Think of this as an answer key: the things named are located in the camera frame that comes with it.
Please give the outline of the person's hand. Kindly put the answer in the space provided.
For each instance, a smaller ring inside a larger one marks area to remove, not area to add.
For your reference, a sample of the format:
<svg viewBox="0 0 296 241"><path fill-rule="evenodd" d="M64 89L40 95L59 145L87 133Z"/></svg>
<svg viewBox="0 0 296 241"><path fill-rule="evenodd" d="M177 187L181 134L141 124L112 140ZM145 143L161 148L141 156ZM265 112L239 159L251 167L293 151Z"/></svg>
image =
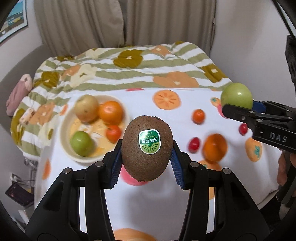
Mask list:
<svg viewBox="0 0 296 241"><path fill-rule="evenodd" d="M294 153L290 154L290 162L296 167L296 155ZM278 174L277 174L277 183L283 186L287 181L287 171L286 171L286 161L284 153L281 153L281 156L278 160Z"/></svg>

